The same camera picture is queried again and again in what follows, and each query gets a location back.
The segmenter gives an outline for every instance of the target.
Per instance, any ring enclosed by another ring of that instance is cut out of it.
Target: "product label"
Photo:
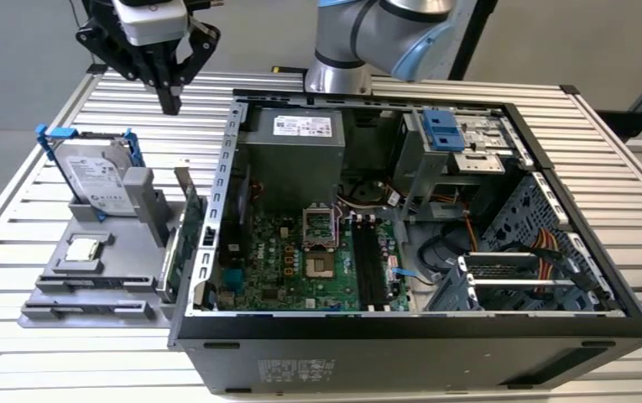
[[[331,118],[306,116],[277,116],[275,136],[333,137]]]
[[[395,207],[398,206],[399,201],[401,201],[401,193],[398,193],[397,191],[393,191],[393,194],[387,198],[387,204]]]
[[[263,382],[321,382],[331,380],[335,359],[259,359]]]
[[[89,204],[110,215],[134,214],[115,165],[103,158],[67,157],[67,165]]]

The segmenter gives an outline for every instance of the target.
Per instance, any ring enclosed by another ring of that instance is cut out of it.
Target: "orange wire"
[[[550,237],[550,241],[553,243],[553,250],[555,252],[559,252],[559,244],[557,243],[557,238],[550,231],[547,231],[547,234],[549,234],[549,237]],[[550,278],[550,276],[553,274],[553,268],[554,268],[553,265],[550,265],[549,268],[547,268],[547,279]]]
[[[465,226],[467,227],[467,233],[470,234],[471,249],[473,252],[478,252],[478,240],[475,239],[475,232],[470,223],[470,213],[467,212],[467,204],[465,204]]]

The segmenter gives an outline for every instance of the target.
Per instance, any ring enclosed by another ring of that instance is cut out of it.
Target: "cable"
[[[467,227],[467,234],[470,235],[470,241],[471,241],[471,251],[478,252],[478,240],[475,239],[475,232],[473,231],[473,224],[470,222],[470,210],[467,207],[467,204],[465,204],[465,226]]]
[[[81,29],[82,23],[79,22],[79,16],[77,15],[77,7],[74,6],[74,1],[73,0],[67,0],[67,1],[70,2],[70,7],[73,8],[73,15],[74,15],[74,22],[77,23],[77,29]],[[89,55],[93,58],[93,65],[95,65],[97,64],[95,54],[93,52],[89,52]]]
[[[455,221],[455,222],[449,222],[443,225],[442,229],[441,229],[441,233],[438,235],[434,235],[433,237],[430,237],[421,245],[421,247],[418,248],[417,252],[415,252],[415,257],[418,259],[418,262],[421,262],[421,266],[423,268],[426,268],[429,271],[431,271],[433,273],[441,273],[441,274],[446,274],[453,268],[451,267],[442,267],[442,266],[435,266],[433,264],[429,263],[429,261],[425,259],[425,254],[427,252],[427,249],[435,245],[435,243],[441,243],[445,248],[447,248],[449,251],[451,251],[451,253],[454,253],[457,256],[462,255],[462,254],[466,254],[469,251],[467,249],[463,249],[462,247],[459,247],[455,243],[453,243],[446,237],[447,235],[458,228],[461,228],[463,226],[463,222],[462,221]]]
[[[359,210],[367,209],[367,208],[381,208],[385,207],[386,204],[363,204],[362,201],[350,201],[347,199],[347,196],[341,196],[338,195],[338,199],[349,206],[353,208],[357,208]]]

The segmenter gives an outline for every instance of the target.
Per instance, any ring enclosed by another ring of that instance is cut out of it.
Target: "blue latch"
[[[463,151],[465,139],[451,111],[422,110],[422,128],[435,151]]]
[[[47,137],[50,139],[70,140],[79,135],[75,128],[54,128]]]
[[[130,142],[131,164],[142,168],[146,167],[146,164],[143,162],[142,149],[139,148],[139,138],[137,137],[137,134],[131,132],[131,128],[127,128],[123,137]]]

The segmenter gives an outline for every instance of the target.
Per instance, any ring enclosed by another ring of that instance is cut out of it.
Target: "metal rail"
[[[203,73],[186,88],[182,113],[169,117],[154,94],[110,72],[86,77],[55,122],[94,131],[134,127],[157,187],[167,198],[181,200],[173,174],[178,158],[189,160],[199,192],[209,193],[233,88],[301,91],[302,87],[299,75]],[[558,86],[407,84],[377,77],[374,89],[381,96],[515,103],[642,301],[642,166],[586,101]],[[71,216],[70,191],[39,154],[35,149],[0,196],[0,401],[209,399],[186,355],[166,350],[166,330],[23,329],[15,323]],[[297,398],[457,401],[470,397],[642,402],[642,349],[551,391]]]

